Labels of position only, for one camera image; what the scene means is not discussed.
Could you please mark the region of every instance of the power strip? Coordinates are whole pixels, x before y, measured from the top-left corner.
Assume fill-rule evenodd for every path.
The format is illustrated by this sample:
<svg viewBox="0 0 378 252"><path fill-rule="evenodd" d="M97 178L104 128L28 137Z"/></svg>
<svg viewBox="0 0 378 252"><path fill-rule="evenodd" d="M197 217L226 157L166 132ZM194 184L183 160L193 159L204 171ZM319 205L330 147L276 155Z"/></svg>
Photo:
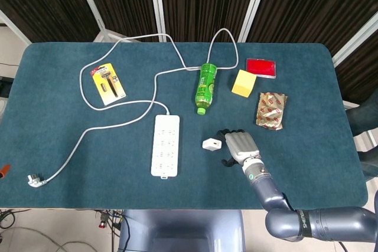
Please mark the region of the power strip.
<svg viewBox="0 0 378 252"><path fill-rule="evenodd" d="M161 179L177 176L180 117L156 115L151 174Z"/></svg>

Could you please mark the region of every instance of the table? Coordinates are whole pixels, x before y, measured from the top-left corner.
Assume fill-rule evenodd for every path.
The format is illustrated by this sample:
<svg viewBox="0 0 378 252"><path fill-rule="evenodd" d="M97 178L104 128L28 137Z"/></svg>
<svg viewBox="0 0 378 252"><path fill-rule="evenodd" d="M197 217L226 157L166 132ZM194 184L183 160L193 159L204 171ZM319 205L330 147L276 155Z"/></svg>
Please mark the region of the table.
<svg viewBox="0 0 378 252"><path fill-rule="evenodd" d="M63 164L88 127L138 117L147 104L105 112L90 109L79 91L80 69L104 55L112 44L47 42L23 55L0 125L0 165L12 168L0 180L0 207L124 209L261 208L239 166L226 168L226 147L215 152L201 142L220 129L244 129L294 208L362 206L367 191L328 50L321 44L237 44L239 68L219 71L214 100L205 116L194 104L198 72L165 74L157 100L180 116L178 176L151 176L154 106L138 123L89 132L64 171L40 188L27 175L50 177ZM178 43L188 66L205 62L209 43ZM258 78L248 99L230 90L247 58L276 61L277 79ZM232 66L232 44L215 43L212 63ZM170 43L122 43L105 59L126 90L126 100L151 99L154 74L180 68ZM102 107L90 76L83 75L89 101ZM260 92L285 93L288 102L280 131L255 125Z"/></svg>

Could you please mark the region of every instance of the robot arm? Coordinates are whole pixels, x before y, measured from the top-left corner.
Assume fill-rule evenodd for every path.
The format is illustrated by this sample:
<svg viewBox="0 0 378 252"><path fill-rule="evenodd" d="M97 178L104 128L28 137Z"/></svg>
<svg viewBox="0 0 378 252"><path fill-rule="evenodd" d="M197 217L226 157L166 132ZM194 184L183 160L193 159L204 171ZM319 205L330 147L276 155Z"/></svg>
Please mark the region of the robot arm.
<svg viewBox="0 0 378 252"><path fill-rule="evenodd" d="M374 213L358 207L294 211L275 185L251 135L243 130L230 132L227 129L219 135L226 140L233 157L232 161L222 161L223 164L238 163L243 167L263 208L268 211L265 225L274 237L289 241L314 237L324 241L378 242L378 218ZM378 210L378 193L375 210Z"/></svg>

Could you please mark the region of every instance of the yellow sponge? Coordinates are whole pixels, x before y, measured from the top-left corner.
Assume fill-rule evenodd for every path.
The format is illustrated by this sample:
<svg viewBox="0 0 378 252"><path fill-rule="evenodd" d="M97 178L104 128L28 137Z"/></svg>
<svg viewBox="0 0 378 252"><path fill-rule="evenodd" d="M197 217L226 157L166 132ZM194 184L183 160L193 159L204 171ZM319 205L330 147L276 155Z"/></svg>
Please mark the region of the yellow sponge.
<svg viewBox="0 0 378 252"><path fill-rule="evenodd" d="M239 70L232 92L243 97L249 97L255 85L256 75L244 70Z"/></svg>

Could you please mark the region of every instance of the red card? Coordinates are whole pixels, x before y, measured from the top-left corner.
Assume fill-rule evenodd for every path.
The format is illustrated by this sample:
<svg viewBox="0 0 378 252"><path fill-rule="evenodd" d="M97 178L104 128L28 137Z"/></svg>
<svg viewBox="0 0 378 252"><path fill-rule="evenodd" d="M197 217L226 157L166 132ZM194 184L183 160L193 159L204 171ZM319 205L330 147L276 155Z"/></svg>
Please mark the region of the red card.
<svg viewBox="0 0 378 252"><path fill-rule="evenodd" d="M248 58L246 71L258 77L276 78L276 63L272 60Z"/></svg>

